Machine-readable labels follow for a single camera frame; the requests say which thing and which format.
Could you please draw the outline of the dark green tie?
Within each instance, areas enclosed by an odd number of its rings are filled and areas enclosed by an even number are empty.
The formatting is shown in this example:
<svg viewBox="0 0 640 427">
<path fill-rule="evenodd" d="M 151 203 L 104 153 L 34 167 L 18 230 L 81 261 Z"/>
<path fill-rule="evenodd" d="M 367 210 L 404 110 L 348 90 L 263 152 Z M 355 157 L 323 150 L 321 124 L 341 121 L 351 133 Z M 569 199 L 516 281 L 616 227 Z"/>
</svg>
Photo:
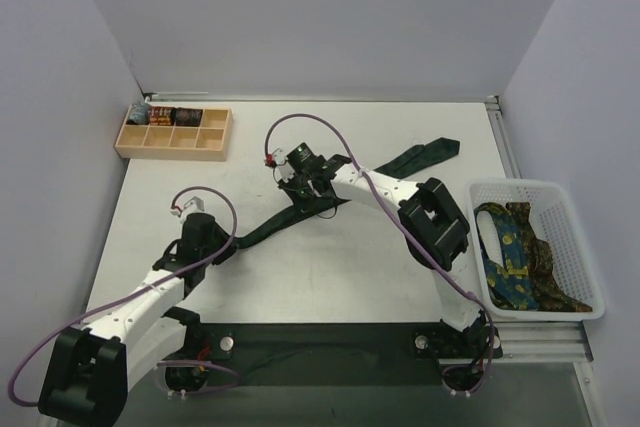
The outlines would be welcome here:
<svg viewBox="0 0 640 427">
<path fill-rule="evenodd" d="M 386 164 L 375 168 L 375 171 L 398 179 L 408 179 L 427 168 L 456 157 L 460 152 L 460 146 L 458 140 L 440 137 L 427 144 L 417 144 L 408 148 Z M 234 245 L 238 250 L 249 249 L 304 220 L 330 210 L 337 212 L 338 207 L 345 203 L 347 200 L 319 200 L 312 205 L 308 212 L 301 212 L 295 206 L 290 205 L 272 215 L 246 235 L 236 237 Z"/>
</svg>

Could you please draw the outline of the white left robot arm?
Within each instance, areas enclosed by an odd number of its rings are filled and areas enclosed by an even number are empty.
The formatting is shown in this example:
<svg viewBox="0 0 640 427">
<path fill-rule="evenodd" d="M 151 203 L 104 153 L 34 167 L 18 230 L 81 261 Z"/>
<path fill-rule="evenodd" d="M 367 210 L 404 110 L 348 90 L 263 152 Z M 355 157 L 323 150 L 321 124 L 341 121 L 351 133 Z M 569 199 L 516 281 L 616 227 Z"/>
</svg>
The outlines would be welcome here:
<svg viewBox="0 0 640 427">
<path fill-rule="evenodd" d="M 164 359 L 194 365 L 211 349 L 197 313 L 180 307 L 236 251 L 214 216 L 187 215 L 181 235 L 124 303 L 56 338 L 39 396 L 39 412 L 77 426 L 112 426 L 129 391 Z"/>
</svg>

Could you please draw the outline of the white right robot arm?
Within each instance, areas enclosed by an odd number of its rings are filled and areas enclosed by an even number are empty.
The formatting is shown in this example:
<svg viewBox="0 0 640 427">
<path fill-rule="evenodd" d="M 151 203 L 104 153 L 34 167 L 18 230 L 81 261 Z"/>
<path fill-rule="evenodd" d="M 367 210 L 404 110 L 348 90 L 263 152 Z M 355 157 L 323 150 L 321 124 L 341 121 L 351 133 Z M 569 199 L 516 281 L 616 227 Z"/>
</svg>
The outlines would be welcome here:
<svg viewBox="0 0 640 427">
<path fill-rule="evenodd" d="M 469 246 L 469 223 L 445 185 L 436 178 L 424 182 L 402 180 L 358 167 L 344 155 L 329 159 L 314 154 L 302 143 L 289 153 L 270 154 L 278 172 L 278 186 L 304 213 L 327 201 L 335 207 L 351 201 L 387 214 L 405 237 L 411 256 L 434 271 L 441 305 L 441 320 L 448 327 L 443 343 L 452 355 L 463 357 L 479 345 L 473 326 L 481 307 L 450 271 Z"/>
</svg>

